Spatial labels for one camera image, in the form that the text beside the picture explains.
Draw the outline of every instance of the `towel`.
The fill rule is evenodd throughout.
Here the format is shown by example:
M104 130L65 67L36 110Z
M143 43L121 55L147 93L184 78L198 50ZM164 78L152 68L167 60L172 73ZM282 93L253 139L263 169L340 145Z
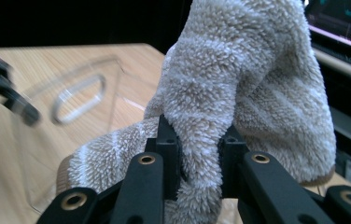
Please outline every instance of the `towel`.
M160 114L180 139L188 177L177 201L165 202L165 223L217 221L218 140L232 124L302 184L333 173L335 135L301 0L194 0L144 119L77 149L67 186L101 192L124 178Z

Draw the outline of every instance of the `wooden table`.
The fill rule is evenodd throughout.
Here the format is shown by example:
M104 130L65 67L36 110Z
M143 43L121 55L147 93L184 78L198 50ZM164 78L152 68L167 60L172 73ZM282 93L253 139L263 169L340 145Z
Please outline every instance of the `wooden table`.
M158 83L163 55L148 45L0 49L0 58L14 68L11 79L18 92L46 80L47 74L57 74L87 59L107 55L117 55L126 72ZM0 104L0 223L35 223L39 214L26 200L12 132L10 112ZM330 184L344 183L335 176ZM222 212L218 223L225 220L240 223L235 201L229 201L225 207L228 210Z

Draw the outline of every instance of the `transparent plastic lid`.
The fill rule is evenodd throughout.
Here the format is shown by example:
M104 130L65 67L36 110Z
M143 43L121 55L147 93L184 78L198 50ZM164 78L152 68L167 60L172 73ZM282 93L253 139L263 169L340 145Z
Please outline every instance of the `transparent plastic lid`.
M116 57L107 57L24 92L12 111L28 203L43 212L56 196L61 161L92 139L142 120L155 90L125 73ZM32 108L36 122L27 116Z

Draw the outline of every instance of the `plastic handle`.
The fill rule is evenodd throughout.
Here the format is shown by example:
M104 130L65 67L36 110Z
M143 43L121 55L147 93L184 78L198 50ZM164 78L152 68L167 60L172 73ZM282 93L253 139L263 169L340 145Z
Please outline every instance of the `plastic handle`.
M77 92L82 91L88 88L90 85L100 82L100 90L95 94L87 103L81 105L80 107L75 108L73 111L69 112L64 116L60 116L59 112L62 108L62 105L73 97ZM79 118L84 113L88 112L96 105L98 105L104 97L105 94L105 78L102 75L95 75L92 77L88 77L76 85L72 86L71 88L63 90L59 96L56 98L52 110L51 110L51 120L55 124L68 124L73 120Z

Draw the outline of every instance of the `gray towel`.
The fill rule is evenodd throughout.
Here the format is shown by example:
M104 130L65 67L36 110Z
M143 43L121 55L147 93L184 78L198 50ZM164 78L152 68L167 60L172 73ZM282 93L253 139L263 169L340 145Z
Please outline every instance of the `gray towel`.
M120 181L156 137L164 114L183 147L176 202L165 223L214 223L220 210L217 143L234 124L251 150L274 155L300 183L326 181L335 136L301 0L195 0L163 63L145 119L94 139L71 157L71 187Z

